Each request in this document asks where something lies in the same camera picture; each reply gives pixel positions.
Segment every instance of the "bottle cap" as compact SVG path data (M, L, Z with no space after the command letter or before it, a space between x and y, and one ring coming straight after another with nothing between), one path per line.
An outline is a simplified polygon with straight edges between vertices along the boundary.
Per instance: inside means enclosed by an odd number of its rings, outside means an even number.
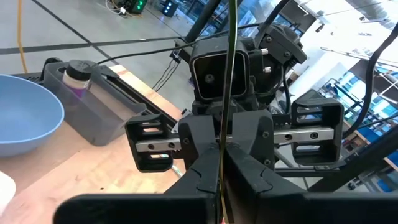
M84 61L81 60L71 60L67 67L66 73L73 79L79 81L87 81L91 77L93 72L92 67Z

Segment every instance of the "white object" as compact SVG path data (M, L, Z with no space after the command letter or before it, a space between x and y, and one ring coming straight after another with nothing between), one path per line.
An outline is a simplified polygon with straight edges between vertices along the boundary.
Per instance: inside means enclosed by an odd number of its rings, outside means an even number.
M265 67L264 69L263 69L263 71L264 71L264 73L265 74L268 74L268 73L271 73L271 67Z
M126 10L125 10L124 7L121 7L121 8L120 8L120 13L121 13L121 14L125 14L125 13L126 13Z
M88 84L90 84L90 80L81 81L72 78L71 76L68 75L67 71L63 73L62 82L64 82L64 84L66 84L70 88L76 90L84 90L88 87Z
M14 180L0 171L0 217L14 197L15 192L16 185Z
M113 14L116 14L116 15L119 15L119 14L121 13L121 11L120 11L120 12L115 12L115 11L113 11L113 9L111 9L111 8L108 6L108 3L109 3L109 0L105 0L105 6L106 6L106 8L107 8L109 11L111 11Z
M261 55L267 55L268 49L261 49Z

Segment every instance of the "concrete floor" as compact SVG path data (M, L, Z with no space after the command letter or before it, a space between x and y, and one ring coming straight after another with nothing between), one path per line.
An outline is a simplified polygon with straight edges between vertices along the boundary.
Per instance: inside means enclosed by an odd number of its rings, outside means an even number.
M81 37L67 29L63 24L43 10L42 4L49 11L65 21L90 42L109 42L117 40L148 39L154 37L172 37L186 35L191 27L183 15L173 18L165 17L156 8L147 6L142 17L122 18L107 11L102 0L25 0L23 3L23 33L24 47L47 46L59 44L84 44ZM2 50L17 47L16 21L17 1L5 1L0 8L0 73L22 73L19 54L2 54ZM133 52L173 47L172 40L147 42L143 44L124 44L100 47L107 55L114 57ZM152 86L163 74L170 62L170 52L123 58L117 63L125 66L135 76ZM64 61L72 59L92 60L98 62L106 57L93 47L67 50L50 50L30 52L25 54L29 72L40 72L46 58L58 57ZM190 108L194 99L193 88L188 84L190 77L188 65L182 62L173 77L159 91L171 103L183 110ZM282 147L281 153L292 161L290 147ZM281 162L276 167L285 167ZM318 179L289 178L290 181L306 189Z

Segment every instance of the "wooden table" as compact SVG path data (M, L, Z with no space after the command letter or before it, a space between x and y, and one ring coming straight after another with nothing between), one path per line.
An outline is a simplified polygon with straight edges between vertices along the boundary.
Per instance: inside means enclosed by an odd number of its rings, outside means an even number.
M120 77L173 116L181 111L123 66L112 67ZM183 173L183 161L174 163ZM16 196L0 218L1 224L52 223L56 208L66 199L87 193L162 193L178 180L166 173L142 174L136 169L126 135L96 147L63 123L40 148L0 159L0 170L17 185Z
M346 120L343 119L343 122L345 125L347 125L348 128L351 127L349 122L347 122ZM364 146L364 145L370 144L370 142L358 130L355 130L346 139L349 139L350 141L354 141L358 146Z

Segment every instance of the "blue bowl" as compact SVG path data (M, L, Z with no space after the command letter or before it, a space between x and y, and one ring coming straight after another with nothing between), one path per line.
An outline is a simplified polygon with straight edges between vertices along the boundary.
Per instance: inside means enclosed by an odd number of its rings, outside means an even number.
M0 157L42 145L62 124L64 115L61 102L46 88L0 75Z

